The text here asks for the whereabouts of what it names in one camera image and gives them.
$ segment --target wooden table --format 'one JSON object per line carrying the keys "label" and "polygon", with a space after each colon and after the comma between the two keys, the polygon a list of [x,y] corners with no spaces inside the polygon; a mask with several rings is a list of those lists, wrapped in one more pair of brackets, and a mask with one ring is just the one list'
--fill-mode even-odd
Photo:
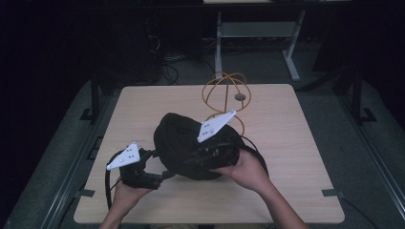
{"label": "wooden table", "polygon": [[[270,178],[305,222],[337,223],[344,213],[337,197],[324,197],[332,189],[301,110],[289,85],[248,85],[250,104],[237,116],[245,124],[245,136],[258,147],[266,160]],[[203,86],[128,87],[123,89],[94,167],[85,186],[96,191],[92,198],[81,197],[75,220],[79,223],[102,222],[107,214],[104,192],[105,165],[111,156],[135,140],[139,147],[155,149],[153,134],[167,113],[203,121],[214,112],[202,99]],[[228,109],[240,103],[229,89]],[[224,86],[210,95],[211,105],[224,105]],[[233,118],[229,125],[238,132],[241,123]],[[158,158],[151,158],[146,172],[165,171]],[[112,172],[116,180],[118,170]],[[175,176],[145,196],[124,219],[133,223],[266,223],[272,222],[266,205],[255,193],[228,177],[196,181]]]}

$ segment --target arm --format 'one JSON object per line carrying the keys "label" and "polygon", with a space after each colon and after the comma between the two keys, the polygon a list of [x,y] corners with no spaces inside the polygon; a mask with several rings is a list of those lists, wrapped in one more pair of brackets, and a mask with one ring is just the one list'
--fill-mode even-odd
{"label": "arm", "polygon": [[268,178],[259,160],[241,150],[235,166],[213,170],[235,180],[242,187],[259,194],[277,228],[308,228]]}
{"label": "arm", "polygon": [[120,181],[116,186],[113,205],[99,228],[118,228],[122,219],[137,205],[139,199],[151,191],[151,189],[131,188]]}

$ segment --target gray carpet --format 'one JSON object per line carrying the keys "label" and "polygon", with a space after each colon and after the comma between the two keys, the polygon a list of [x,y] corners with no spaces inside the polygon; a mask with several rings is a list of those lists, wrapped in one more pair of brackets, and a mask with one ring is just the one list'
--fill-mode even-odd
{"label": "gray carpet", "polygon": [[[294,88],[305,86],[323,75],[311,71],[319,45],[303,43],[297,47],[293,56],[302,80],[292,82],[281,55],[285,45],[283,42],[271,43],[264,51],[251,46],[249,52],[225,55],[224,71],[243,73],[251,84],[287,83]],[[172,64],[179,72],[177,83],[205,84],[210,80],[213,72],[208,64],[213,65],[213,55],[205,55],[204,60],[185,60]],[[168,82],[162,77],[157,85],[167,85]],[[405,228],[404,218],[395,208],[357,126],[342,103],[346,97],[333,94],[333,84],[334,80],[331,80],[311,93],[297,93],[331,182],[337,191],[343,192],[379,228]],[[101,115],[94,125],[90,125],[89,121],[79,120],[83,110],[91,106],[90,85],[84,85],[14,208],[6,228],[98,227],[75,223],[73,215],[78,203],[75,193],[90,173],[93,161],[89,158],[96,153],[92,147],[97,137],[104,135],[118,97],[119,91],[112,95],[101,95]],[[363,128],[404,190],[405,133],[385,109],[378,93],[367,84],[364,84],[363,105],[370,108],[378,120],[365,123]],[[67,180],[66,175],[72,175],[72,178]],[[342,201],[342,207],[346,215],[343,223],[313,224],[311,227],[372,228],[346,202]],[[54,214],[50,211],[52,209],[58,211]],[[122,228],[144,228],[144,225],[123,225]]]}

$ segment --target dark background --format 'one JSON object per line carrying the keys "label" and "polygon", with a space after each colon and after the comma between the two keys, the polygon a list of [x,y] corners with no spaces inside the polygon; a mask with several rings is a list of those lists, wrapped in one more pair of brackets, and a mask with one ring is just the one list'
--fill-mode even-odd
{"label": "dark background", "polygon": [[[314,66],[317,71],[333,71],[347,63],[358,67],[405,128],[404,3],[355,3],[336,10],[308,10],[300,39],[317,37],[324,41]],[[100,5],[99,1],[80,2],[80,7]],[[206,28],[215,27],[206,25],[215,20],[207,15],[212,12],[186,12],[171,17],[172,21],[163,20],[164,30],[160,30],[160,24],[155,29],[161,32],[167,46],[190,52],[189,47],[198,47],[195,42],[202,36],[213,36],[213,31]],[[78,90],[94,73],[105,93],[156,80],[158,73],[151,70],[158,69],[159,61],[148,51],[145,18],[147,15],[128,12],[108,16],[83,13],[74,1],[0,1],[0,162],[6,165],[0,177],[0,226]],[[167,14],[160,14],[160,18],[167,18]],[[134,26],[128,24],[137,20]],[[311,26],[319,20],[325,26]],[[89,31],[104,38],[95,42]],[[131,43],[134,37],[137,43]],[[136,54],[125,52],[128,47],[137,49]]]}

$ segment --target floor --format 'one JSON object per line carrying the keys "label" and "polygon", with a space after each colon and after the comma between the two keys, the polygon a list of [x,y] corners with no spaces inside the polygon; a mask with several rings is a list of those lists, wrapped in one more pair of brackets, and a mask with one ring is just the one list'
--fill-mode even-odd
{"label": "floor", "polygon": [[[301,42],[293,60],[301,81],[290,79],[281,50],[286,40],[251,40],[242,46],[229,41],[224,52],[226,73],[242,73],[248,84],[290,84],[299,89],[325,73],[311,70],[319,44]],[[163,68],[156,85],[203,85],[212,76],[213,53],[202,59],[170,62]],[[362,107],[369,108],[376,122],[358,125],[348,109],[351,92],[333,93],[336,78],[310,92],[297,92],[305,117],[330,175],[334,188],[350,201],[341,199],[346,218],[338,224],[311,224],[311,228],[405,228],[405,216],[398,211],[393,190],[381,174],[381,157],[398,190],[405,190],[405,132],[385,109],[377,91],[363,83]],[[5,228],[97,228],[98,224],[78,224],[74,220],[80,193],[96,157],[96,147],[108,126],[120,90],[100,94],[100,116],[94,124],[80,120],[91,107],[90,83],[83,86],[66,113],[51,144],[32,175]],[[121,228],[144,228],[145,225],[122,225]]]}

